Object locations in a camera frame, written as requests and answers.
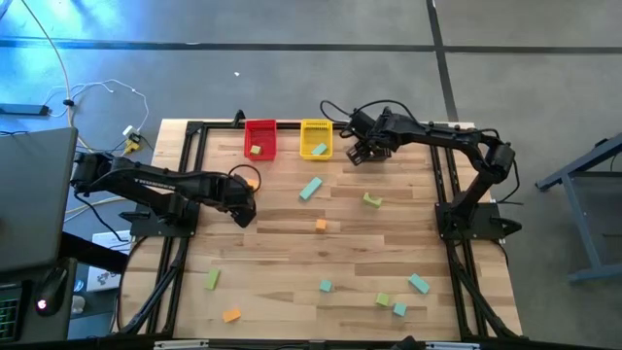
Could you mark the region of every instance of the wooden tabletop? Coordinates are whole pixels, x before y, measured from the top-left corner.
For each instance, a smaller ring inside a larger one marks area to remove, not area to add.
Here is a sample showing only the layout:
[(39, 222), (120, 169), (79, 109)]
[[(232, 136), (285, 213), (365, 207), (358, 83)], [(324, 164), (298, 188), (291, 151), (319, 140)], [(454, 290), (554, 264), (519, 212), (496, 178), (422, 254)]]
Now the wooden tabletop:
[[(178, 168), (187, 122), (162, 121), (153, 165)], [(299, 131), (279, 130), (276, 159), (250, 162), (243, 156), (244, 130), (209, 130), (203, 170), (228, 172), (251, 163), (263, 181), (256, 194), (257, 217), (246, 228), (202, 206), (190, 241), (175, 337), (459, 338), (447, 256), (434, 220), (430, 148), (411, 144), (384, 162), (354, 166), (345, 155), (354, 138), (335, 133), (333, 142), (331, 160), (306, 161), (298, 154)], [(475, 171), (464, 155), (455, 156), (466, 188)], [(254, 178), (252, 171), (240, 174)], [(298, 194), (316, 176), (323, 184), (301, 201)], [(446, 191), (451, 200), (451, 190)], [(365, 192), (382, 197), (382, 206), (364, 205)], [(328, 221), (325, 233), (315, 231), (317, 219)], [(132, 257), (122, 285), (123, 324), (154, 287), (161, 245), (161, 238), (149, 238)], [(521, 333), (501, 249), (483, 241), (472, 246), (482, 294), (508, 327)], [(203, 285), (213, 267), (222, 273), (216, 290), (208, 291)], [(427, 295), (408, 284), (412, 273), (430, 284)], [(333, 292), (320, 292), (324, 279), (332, 282)], [(405, 317), (376, 305), (380, 292), (390, 296), (391, 304), (405, 303)], [(160, 327), (168, 297), (167, 292)], [(242, 317), (226, 324), (223, 312), (236, 307)], [(475, 330), (469, 297), (466, 308)]]

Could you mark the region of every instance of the toy block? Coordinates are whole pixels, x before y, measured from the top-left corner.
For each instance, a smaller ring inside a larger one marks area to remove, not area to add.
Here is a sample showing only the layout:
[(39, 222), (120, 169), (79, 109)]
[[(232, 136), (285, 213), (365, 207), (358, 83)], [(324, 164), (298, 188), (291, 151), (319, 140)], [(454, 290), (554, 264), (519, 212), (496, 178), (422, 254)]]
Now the toy block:
[(410, 281), (410, 283), (415, 286), (415, 288), (422, 294), (427, 294), (430, 290), (430, 285), (426, 283), (426, 281), (422, 280), (421, 277), (419, 277), (419, 275), (416, 273), (413, 273), (408, 281)]
[(404, 317), (406, 315), (406, 304), (401, 303), (401, 302), (396, 302), (396, 304), (393, 306), (393, 313), (401, 317)]
[(382, 306), (389, 306), (389, 296), (384, 293), (378, 293), (376, 303)]
[(253, 191), (256, 191), (259, 186), (259, 181), (253, 179), (246, 179), (246, 183), (253, 188)]
[(261, 154), (261, 147), (260, 146), (255, 146), (253, 145), (251, 147), (251, 155), (253, 156), (259, 156)]
[(223, 312), (223, 321), (225, 321), (226, 323), (235, 321), (239, 319), (240, 316), (242, 316), (240, 309), (236, 308), (233, 310), (228, 310), (228, 311)]
[(369, 196), (369, 192), (365, 193), (363, 200), (365, 201), (365, 204), (375, 206), (376, 208), (380, 208), (380, 204), (382, 204), (382, 198), (373, 199)]
[(218, 277), (220, 275), (221, 271), (219, 269), (210, 269), (210, 272), (207, 274), (207, 279), (205, 280), (205, 288), (213, 291), (216, 288), (216, 283), (218, 283)]
[(315, 223), (315, 230), (317, 232), (324, 232), (327, 230), (327, 221), (324, 219), (318, 219)]
[(329, 280), (322, 280), (322, 282), (320, 282), (320, 291), (322, 292), (330, 292), (330, 289), (332, 288), (332, 282), (330, 282)]
[(300, 192), (300, 197), (304, 200), (309, 199), (311, 194), (322, 184), (322, 180), (320, 178), (314, 178), (311, 182)]
[(319, 156), (322, 153), (324, 153), (327, 148), (328, 148), (327, 145), (325, 145), (324, 143), (321, 143), (311, 153), (313, 154), (313, 156)]

